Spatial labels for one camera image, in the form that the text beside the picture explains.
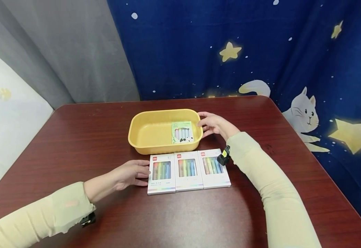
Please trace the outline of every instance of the black device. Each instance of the black device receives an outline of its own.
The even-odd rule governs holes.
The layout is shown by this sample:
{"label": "black device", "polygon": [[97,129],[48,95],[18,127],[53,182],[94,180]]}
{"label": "black device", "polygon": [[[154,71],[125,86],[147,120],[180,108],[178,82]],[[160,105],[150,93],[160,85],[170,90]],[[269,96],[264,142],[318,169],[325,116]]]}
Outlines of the black device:
{"label": "black device", "polygon": [[222,166],[226,166],[226,164],[230,161],[230,146],[226,146],[217,158],[219,164]]}
{"label": "black device", "polygon": [[96,222],[95,212],[91,212],[87,217],[81,219],[80,224],[81,227],[84,228],[90,224],[94,224]]}

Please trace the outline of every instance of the plastic tray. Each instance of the plastic tray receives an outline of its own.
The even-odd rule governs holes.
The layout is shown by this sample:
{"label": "plastic tray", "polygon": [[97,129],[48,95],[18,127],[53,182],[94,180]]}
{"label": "plastic tray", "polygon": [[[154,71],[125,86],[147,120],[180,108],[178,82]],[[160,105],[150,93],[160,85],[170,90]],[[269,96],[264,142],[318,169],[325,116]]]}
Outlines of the plastic tray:
{"label": "plastic tray", "polygon": [[[141,112],[132,119],[128,142],[144,155],[193,151],[203,136],[199,121],[197,112],[188,109]],[[191,122],[194,142],[172,144],[172,122]]]}

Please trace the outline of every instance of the person's right hand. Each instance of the person's right hand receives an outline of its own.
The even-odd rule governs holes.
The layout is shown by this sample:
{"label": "person's right hand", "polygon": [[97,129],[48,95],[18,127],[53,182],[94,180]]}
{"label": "person's right hand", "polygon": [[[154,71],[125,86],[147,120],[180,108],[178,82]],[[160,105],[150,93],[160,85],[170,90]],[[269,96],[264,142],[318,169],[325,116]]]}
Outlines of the person's right hand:
{"label": "person's right hand", "polygon": [[219,115],[209,112],[199,112],[198,115],[205,117],[197,123],[197,126],[203,127],[203,138],[212,133],[217,133],[227,142],[228,138],[240,132],[237,127]]}

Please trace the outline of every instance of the beige sleeve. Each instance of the beige sleeve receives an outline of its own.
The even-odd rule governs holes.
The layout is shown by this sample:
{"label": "beige sleeve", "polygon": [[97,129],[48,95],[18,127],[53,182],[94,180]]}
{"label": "beige sleeve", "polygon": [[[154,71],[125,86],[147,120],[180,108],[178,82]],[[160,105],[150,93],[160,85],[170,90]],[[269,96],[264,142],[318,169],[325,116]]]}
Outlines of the beige sleeve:
{"label": "beige sleeve", "polygon": [[42,238],[66,233],[95,210],[78,182],[0,219],[0,248],[30,247]]}
{"label": "beige sleeve", "polygon": [[259,144],[244,132],[229,138],[227,144],[234,164],[262,197],[269,247],[321,247],[295,187]]}

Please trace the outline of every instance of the yellow star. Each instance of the yellow star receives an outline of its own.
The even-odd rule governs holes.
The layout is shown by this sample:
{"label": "yellow star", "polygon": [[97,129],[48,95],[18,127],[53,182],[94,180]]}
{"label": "yellow star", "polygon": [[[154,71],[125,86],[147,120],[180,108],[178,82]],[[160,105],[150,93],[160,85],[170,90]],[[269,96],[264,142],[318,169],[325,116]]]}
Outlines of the yellow star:
{"label": "yellow star", "polygon": [[240,52],[241,47],[233,47],[231,42],[227,42],[226,48],[223,49],[219,54],[222,55],[222,61],[225,62],[229,58],[236,59],[238,57],[238,52]]}
{"label": "yellow star", "polygon": [[361,123],[351,124],[338,119],[335,119],[338,130],[329,135],[331,138],[343,141],[350,149],[352,154],[355,154],[361,149]]}
{"label": "yellow star", "polygon": [[331,39],[333,39],[333,38],[336,39],[338,37],[339,33],[342,31],[342,23],[343,23],[343,21],[341,21],[339,25],[336,25],[333,28],[333,33],[332,33]]}

